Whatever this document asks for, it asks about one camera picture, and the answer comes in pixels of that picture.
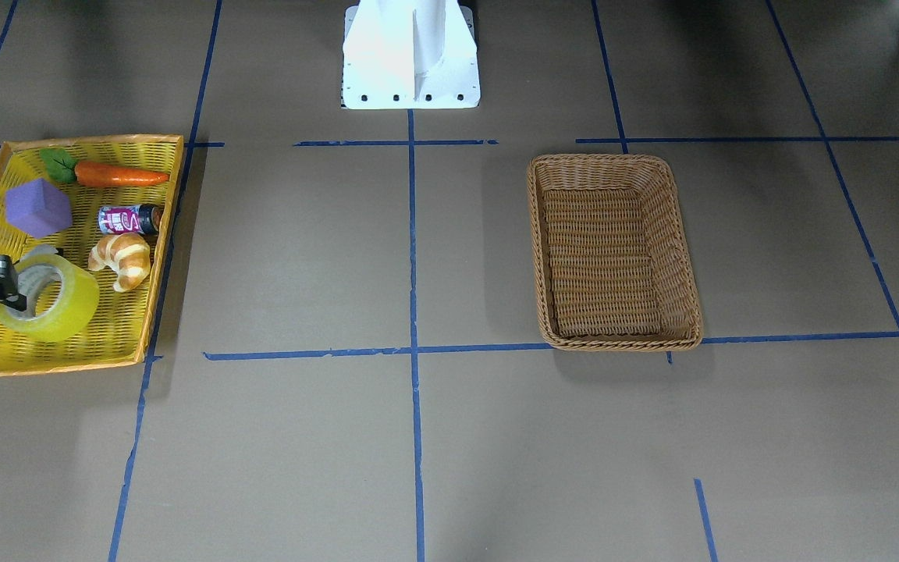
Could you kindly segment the purple foam block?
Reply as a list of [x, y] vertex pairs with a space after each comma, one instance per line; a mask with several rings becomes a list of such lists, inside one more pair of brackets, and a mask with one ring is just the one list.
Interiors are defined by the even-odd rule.
[[44, 238], [73, 224], [70, 199], [42, 178], [5, 192], [5, 218], [9, 225], [34, 238]]

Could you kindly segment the orange toy carrot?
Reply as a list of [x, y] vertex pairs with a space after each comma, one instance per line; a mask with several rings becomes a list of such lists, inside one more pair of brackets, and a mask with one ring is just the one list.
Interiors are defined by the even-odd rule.
[[84, 187], [154, 187], [167, 182], [170, 174], [79, 160], [61, 148], [38, 151], [48, 176], [57, 183], [77, 183]]

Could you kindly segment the white pole with base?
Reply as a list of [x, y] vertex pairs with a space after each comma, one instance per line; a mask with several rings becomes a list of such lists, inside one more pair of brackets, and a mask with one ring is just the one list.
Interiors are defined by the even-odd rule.
[[349, 110], [470, 109], [481, 102], [471, 1], [346, 8], [340, 103]]

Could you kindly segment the small purple can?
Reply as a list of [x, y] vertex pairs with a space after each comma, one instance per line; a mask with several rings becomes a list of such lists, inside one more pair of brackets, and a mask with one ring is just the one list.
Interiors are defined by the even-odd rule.
[[97, 224], [104, 235], [135, 233], [153, 237], [160, 234], [163, 211], [163, 207], [153, 204], [102, 206]]

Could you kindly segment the brown wicker basket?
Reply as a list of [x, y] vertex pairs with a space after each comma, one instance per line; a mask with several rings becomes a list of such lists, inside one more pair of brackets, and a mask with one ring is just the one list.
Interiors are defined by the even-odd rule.
[[702, 306], [670, 164], [641, 154], [540, 155], [527, 182], [536, 313], [548, 345], [699, 345]]

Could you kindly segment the yellow tape roll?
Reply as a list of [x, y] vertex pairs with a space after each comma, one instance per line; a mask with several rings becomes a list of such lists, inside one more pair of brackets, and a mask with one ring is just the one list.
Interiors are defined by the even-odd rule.
[[0, 324], [38, 342], [69, 339], [94, 317], [98, 282], [87, 270], [58, 254], [26, 256], [17, 266], [17, 285], [26, 298], [16, 310], [0, 303]]

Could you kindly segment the yellow wicker basket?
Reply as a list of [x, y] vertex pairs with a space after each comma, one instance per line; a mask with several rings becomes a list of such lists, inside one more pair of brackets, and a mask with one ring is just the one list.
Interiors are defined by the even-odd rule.
[[90, 249], [101, 238], [98, 210], [107, 205], [154, 204], [161, 208], [160, 233], [150, 241], [152, 272], [138, 288], [117, 293], [115, 273], [96, 272], [100, 302], [92, 320], [67, 340], [32, 340], [0, 323], [0, 376], [76, 372], [135, 365], [145, 358], [159, 306], [163, 267], [168, 261], [170, 226], [179, 199], [179, 175], [184, 167], [181, 135], [128, 134], [33, 141], [6, 141], [0, 149], [0, 254], [21, 258], [38, 240], [9, 225], [5, 195], [21, 183], [46, 178], [40, 152], [60, 148], [78, 161], [102, 162], [168, 174], [154, 187], [93, 188], [76, 183], [59, 185], [71, 201], [73, 224], [46, 238], [66, 259], [85, 266]]

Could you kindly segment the toy panda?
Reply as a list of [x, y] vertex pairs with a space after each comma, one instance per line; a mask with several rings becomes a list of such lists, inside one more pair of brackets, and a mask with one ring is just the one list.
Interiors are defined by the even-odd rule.
[[63, 249], [57, 248], [50, 244], [39, 244], [31, 248], [26, 254], [24, 254], [21, 257], [20, 262], [42, 255], [57, 255], [63, 257], [64, 251]]

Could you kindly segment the toy croissant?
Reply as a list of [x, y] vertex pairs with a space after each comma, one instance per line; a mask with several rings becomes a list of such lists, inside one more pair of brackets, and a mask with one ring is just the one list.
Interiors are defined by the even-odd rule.
[[117, 293], [130, 292], [151, 273], [151, 247], [138, 233], [104, 235], [91, 249], [87, 269], [111, 269], [115, 273], [112, 289]]

